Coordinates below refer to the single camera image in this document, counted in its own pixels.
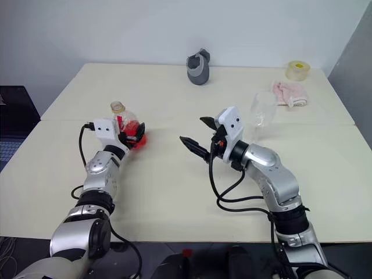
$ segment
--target gray wall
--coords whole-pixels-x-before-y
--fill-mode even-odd
[[[329,75],[369,0],[0,0],[0,84],[43,113],[87,62],[282,67]]]
[[[372,148],[372,2],[328,79]]]

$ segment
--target floor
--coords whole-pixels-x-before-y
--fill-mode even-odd
[[[221,278],[218,276],[203,276],[207,271],[221,269],[224,253],[232,244],[227,243],[136,243],[143,258],[142,279],[150,279],[154,270],[168,256],[181,253],[184,249],[192,249],[191,263],[195,278]],[[240,243],[251,256],[255,266],[256,278],[271,278],[272,271],[278,266],[273,258],[270,244]],[[327,259],[334,265],[348,272],[353,279],[372,278],[372,243],[323,245]],[[48,256],[49,240],[18,238],[13,256],[18,263],[18,272],[25,267]],[[97,260],[93,272],[86,279],[119,279],[125,278],[137,268],[137,258],[132,250],[124,253],[110,251],[105,257]],[[2,278],[11,279],[15,271],[14,263],[8,261],[3,267]]]

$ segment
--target white wall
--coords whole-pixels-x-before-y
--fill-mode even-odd
[[[369,0],[0,0],[0,84],[43,113],[85,62],[281,67],[328,75]]]

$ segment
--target white table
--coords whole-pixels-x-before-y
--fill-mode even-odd
[[[86,64],[42,120],[92,120],[112,117],[111,101],[122,101],[148,127],[180,127],[200,116],[215,116],[237,105],[248,121],[251,103],[259,91],[269,91],[274,80],[287,80],[285,69],[211,67],[207,84],[187,78],[185,66]],[[354,122],[320,69],[311,69],[302,82],[309,104],[278,108],[275,123],[350,124]]]
[[[269,241],[265,215],[216,206],[207,165],[178,139],[189,135],[208,146],[212,131],[197,116],[179,117],[179,127],[148,127],[148,144],[123,166],[113,226],[133,241]],[[50,238],[75,205],[70,191],[85,179],[77,146],[83,122],[41,121],[4,168],[0,235]],[[83,138],[87,159],[101,147],[90,133]],[[372,153],[355,126],[276,123],[260,144],[297,177],[319,241],[372,241]],[[217,160],[214,172],[219,191],[239,176]],[[233,196],[253,194],[259,189],[246,179]]]

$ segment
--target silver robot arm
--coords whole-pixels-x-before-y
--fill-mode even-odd
[[[92,261],[103,257],[110,249],[109,217],[115,208],[113,198],[119,168],[132,144],[125,138],[119,140],[119,127],[112,119],[98,119],[85,127],[95,131],[103,150],[85,166],[87,178],[83,191],[76,206],[54,232],[50,257],[28,266],[15,279],[83,278]]]
[[[291,270],[293,278],[343,278],[328,269],[314,227],[306,218],[307,209],[302,205],[295,176],[271,149],[242,141],[243,125],[238,109],[230,107],[215,118],[201,117],[201,120],[216,131],[210,152],[190,138],[180,137],[181,141],[207,163],[211,158],[219,157],[225,163],[231,162],[235,169],[242,167],[256,182],[270,211],[269,218],[275,225],[281,254],[286,258],[281,262]]]

